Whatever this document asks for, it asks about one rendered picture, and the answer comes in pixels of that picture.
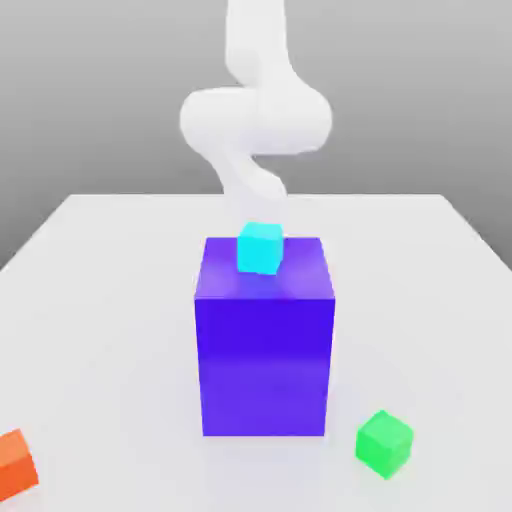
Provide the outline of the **small cyan cube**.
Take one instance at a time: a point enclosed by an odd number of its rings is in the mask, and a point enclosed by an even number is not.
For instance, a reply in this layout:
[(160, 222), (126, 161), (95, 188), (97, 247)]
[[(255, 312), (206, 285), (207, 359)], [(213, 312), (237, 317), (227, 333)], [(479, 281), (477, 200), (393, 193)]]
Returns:
[(248, 222), (237, 237), (239, 272), (276, 275), (284, 254), (280, 224)]

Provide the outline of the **small green cube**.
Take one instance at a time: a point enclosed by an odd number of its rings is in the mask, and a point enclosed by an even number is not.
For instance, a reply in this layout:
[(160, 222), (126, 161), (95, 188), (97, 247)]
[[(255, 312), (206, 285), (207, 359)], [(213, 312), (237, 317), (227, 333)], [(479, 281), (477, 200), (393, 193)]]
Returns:
[(382, 478), (390, 479), (408, 460), (413, 439), (409, 425), (380, 410), (358, 429), (355, 456)]

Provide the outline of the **small orange cube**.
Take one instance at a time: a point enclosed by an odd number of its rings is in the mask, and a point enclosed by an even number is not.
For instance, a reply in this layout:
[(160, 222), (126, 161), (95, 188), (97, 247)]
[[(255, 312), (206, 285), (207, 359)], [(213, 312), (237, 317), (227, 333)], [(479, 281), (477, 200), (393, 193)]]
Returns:
[(0, 502), (38, 484), (38, 473), (21, 430), (0, 436)]

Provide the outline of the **large purple box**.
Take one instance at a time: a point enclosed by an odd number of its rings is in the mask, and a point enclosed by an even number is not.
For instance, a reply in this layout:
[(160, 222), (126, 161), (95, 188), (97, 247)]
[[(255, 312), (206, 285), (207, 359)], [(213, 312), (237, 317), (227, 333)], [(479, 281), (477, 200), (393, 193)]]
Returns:
[(274, 275), (241, 273), (236, 241), (205, 242), (194, 296), (206, 436), (325, 432), (335, 294), (322, 243), (288, 238)]

